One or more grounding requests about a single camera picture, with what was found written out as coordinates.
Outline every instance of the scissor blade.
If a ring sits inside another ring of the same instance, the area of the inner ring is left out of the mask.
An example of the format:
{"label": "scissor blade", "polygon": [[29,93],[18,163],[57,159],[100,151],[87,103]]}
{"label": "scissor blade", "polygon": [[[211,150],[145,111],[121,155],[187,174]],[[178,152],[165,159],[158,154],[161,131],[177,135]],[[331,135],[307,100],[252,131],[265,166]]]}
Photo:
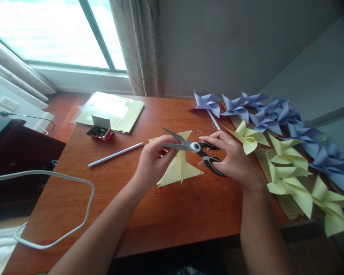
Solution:
{"label": "scissor blade", "polygon": [[191,151],[191,147],[190,146],[186,146],[186,145],[183,145],[183,144],[160,143],[159,145],[162,145],[162,146],[168,147],[168,148],[177,149],[177,150]]}
{"label": "scissor blade", "polygon": [[163,129],[165,129],[165,131],[166,131],[167,133],[169,133],[171,136],[173,136],[175,139],[177,139],[177,140],[178,140],[179,142],[181,142],[182,144],[188,145],[188,142],[185,141],[185,139],[184,139],[182,136],[180,136],[179,134],[176,134],[176,133],[174,133],[174,132],[172,132],[172,131],[170,131],[170,130],[167,130],[166,128],[163,128]]}

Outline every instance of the curtain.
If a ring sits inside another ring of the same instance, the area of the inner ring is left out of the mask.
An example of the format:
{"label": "curtain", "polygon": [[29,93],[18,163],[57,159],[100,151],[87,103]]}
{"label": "curtain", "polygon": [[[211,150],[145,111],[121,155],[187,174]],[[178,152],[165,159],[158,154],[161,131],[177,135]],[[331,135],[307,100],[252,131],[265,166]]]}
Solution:
{"label": "curtain", "polygon": [[55,87],[32,70],[0,43],[0,85],[40,109],[48,107],[47,94],[56,93]]}
{"label": "curtain", "polygon": [[159,1],[109,1],[134,94],[160,97]]}

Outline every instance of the hand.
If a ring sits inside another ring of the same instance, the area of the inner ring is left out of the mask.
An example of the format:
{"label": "hand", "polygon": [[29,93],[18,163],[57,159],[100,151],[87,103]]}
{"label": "hand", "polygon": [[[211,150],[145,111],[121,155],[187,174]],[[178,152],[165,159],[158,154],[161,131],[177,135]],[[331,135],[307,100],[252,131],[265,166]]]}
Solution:
{"label": "hand", "polygon": [[[262,185],[262,177],[246,156],[242,146],[226,132],[215,132],[210,137],[203,136],[199,139],[226,152],[227,156],[222,162],[212,162],[216,170],[250,189]],[[205,163],[201,161],[199,165],[205,166]]]}
{"label": "hand", "polygon": [[181,144],[173,137],[161,136],[144,146],[134,178],[137,182],[143,184],[146,191],[152,188],[163,177],[168,165],[177,154],[176,149],[161,146],[159,145],[160,143]]}

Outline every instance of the box of pins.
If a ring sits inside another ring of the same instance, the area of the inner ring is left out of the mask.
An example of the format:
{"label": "box of pins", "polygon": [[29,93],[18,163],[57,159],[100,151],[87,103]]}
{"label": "box of pins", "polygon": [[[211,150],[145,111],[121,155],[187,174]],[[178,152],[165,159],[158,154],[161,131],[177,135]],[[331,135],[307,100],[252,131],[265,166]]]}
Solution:
{"label": "box of pins", "polygon": [[87,132],[87,135],[94,139],[100,139],[103,141],[109,141],[113,135],[111,130],[110,120],[107,118],[100,118],[92,115],[93,126]]}

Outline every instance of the black scissor handle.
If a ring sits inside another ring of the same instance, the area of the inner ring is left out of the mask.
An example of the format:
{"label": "black scissor handle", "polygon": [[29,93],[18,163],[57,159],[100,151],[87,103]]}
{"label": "black scissor handle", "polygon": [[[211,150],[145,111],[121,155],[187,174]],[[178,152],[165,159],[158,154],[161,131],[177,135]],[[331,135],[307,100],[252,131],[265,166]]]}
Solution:
{"label": "black scissor handle", "polygon": [[204,141],[200,142],[199,143],[201,148],[209,148],[210,150],[220,150],[218,147],[216,147],[215,145],[212,145],[212,144],[209,144],[209,143],[206,143]]}
{"label": "black scissor handle", "polygon": [[211,164],[212,162],[221,162],[221,160],[219,158],[216,157],[211,157],[209,156],[207,153],[201,151],[198,153],[199,156],[201,156],[201,158],[203,159],[203,161],[205,162],[206,166],[215,174],[217,174],[218,176],[221,177],[227,177],[226,175],[222,174],[221,172],[219,172],[218,170],[216,170],[213,165]]}

